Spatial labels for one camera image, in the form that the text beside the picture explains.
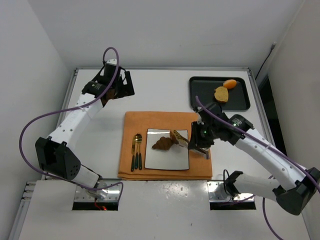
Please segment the dark brown bread piece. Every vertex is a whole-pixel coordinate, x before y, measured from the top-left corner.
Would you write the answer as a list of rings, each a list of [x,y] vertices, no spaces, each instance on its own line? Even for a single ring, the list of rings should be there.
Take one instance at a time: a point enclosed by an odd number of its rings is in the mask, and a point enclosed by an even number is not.
[[[174,141],[170,137],[162,136],[153,146],[153,150],[160,150],[160,151],[168,151],[173,145]]]

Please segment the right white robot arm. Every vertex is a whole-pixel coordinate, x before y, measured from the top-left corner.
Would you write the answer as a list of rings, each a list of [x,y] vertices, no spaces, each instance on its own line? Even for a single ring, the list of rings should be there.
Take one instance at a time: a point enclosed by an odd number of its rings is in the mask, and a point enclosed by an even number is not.
[[[247,193],[272,200],[292,215],[301,214],[320,189],[319,169],[292,161],[242,115],[227,117],[218,102],[199,103],[193,110],[198,120],[191,124],[190,151],[208,156],[209,148],[219,139],[247,153],[272,176],[264,179],[236,170],[218,184],[215,196],[219,202]]]

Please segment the metal serving tongs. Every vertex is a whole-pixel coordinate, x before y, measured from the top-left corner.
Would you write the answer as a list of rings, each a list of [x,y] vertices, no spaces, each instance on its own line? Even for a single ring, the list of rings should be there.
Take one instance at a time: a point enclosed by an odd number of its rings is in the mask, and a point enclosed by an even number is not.
[[[204,157],[207,160],[210,158],[209,151],[207,149],[200,148],[194,141],[188,140],[188,147],[186,149]]]

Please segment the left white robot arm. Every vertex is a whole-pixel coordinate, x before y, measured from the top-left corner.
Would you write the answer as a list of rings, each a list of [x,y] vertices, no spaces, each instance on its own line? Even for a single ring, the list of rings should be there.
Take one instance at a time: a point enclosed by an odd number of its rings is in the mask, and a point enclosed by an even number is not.
[[[134,94],[131,73],[117,66],[116,59],[104,62],[96,76],[82,89],[75,109],[70,111],[48,137],[40,137],[36,141],[40,169],[81,185],[88,195],[96,199],[105,198],[107,185],[103,178],[81,164],[74,149],[89,122],[108,101]]]

